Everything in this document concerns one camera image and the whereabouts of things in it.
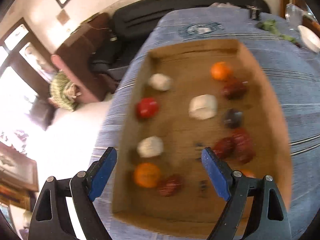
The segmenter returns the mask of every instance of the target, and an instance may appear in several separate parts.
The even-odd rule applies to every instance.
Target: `white garlic bulb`
[[[198,120],[205,120],[217,114],[218,103],[213,95],[201,95],[190,101],[189,116]]]
[[[163,152],[163,142],[157,136],[151,136],[139,142],[137,152],[141,158],[158,156]]]
[[[172,79],[170,77],[160,73],[152,75],[148,80],[148,84],[159,91],[169,90],[171,87],[171,83]]]

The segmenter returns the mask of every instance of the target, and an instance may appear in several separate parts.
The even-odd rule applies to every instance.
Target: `striped tablecloth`
[[[280,17],[262,13],[262,20],[275,19],[283,34],[298,36]],[[239,39],[259,61],[280,101],[286,118],[293,162],[292,204],[289,212],[292,237],[298,239],[320,208],[320,60],[310,50],[299,49],[255,27],[246,9],[192,8],[164,16],[131,62],[101,127],[91,162],[109,147],[118,147],[136,75],[148,50],[199,39]],[[183,239],[149,232],[124,224],[111,214],[113,177],[94,206],[114,240]]]

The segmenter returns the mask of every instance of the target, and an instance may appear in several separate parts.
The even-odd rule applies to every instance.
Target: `floor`
[[[39,188],[49,176],[71,178],[88,169],[91,153],[111,104],[104,102],[81,105],[74,112],[58,109],[52,125],[28,141],[28,157],[37,161]],[[71,198],[67,198],[69,213],[76,236],[85,240]]]

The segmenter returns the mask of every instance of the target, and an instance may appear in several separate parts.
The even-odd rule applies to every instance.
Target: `cardboard tray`
[[[234,75],[248,81],[249,90],[243,99],[226,100],[220,94],[223,82],[212,79],[213,63],[226,61]],[[173,78],[167,92],[147,85],[154,73]],[[188,115],[190,100],[211,94],[217,98],[218,114],[198,121]],[[159,113],[148,120],[136,117],[136,104],[143,97],[153,96],[160,105]],[[195,238],[207,238],[219,219],[225,202],[219,198],[204,170],[197,143],[213,147],[231,130],[223,126],[222,117],[229,108],[244,113],[243,127],[254,142],[257,156],[245,165],[228,159],[232,169],[250,169],[257,178],[272,175],[287,209],[291,200],[292,165],[286,122],[267,77],[251,52],[237,40],[203,40],[181,43],[151,50],[138,73],[119,145],[113,191],[112,212],[124,222],[151,231]],[[141,159],[136,147],[140,140],[158,136],[164,142],[161,156]],[[184,177],[184,187],[176,195],[161,197],[155,189],[134,184],[132,174],[137,164],[152,162],[164,177],[174,173]],[[200,181],[207,180],[203,195]],[[246,204],[237,234],[242,234],[250,214],[252,200]]]

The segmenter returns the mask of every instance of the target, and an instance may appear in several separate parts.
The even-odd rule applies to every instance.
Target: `white plate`
[[[305,45],[314,52],[319,53],[320,38],[312,30],[303,25],[299,25],[298,29]]]

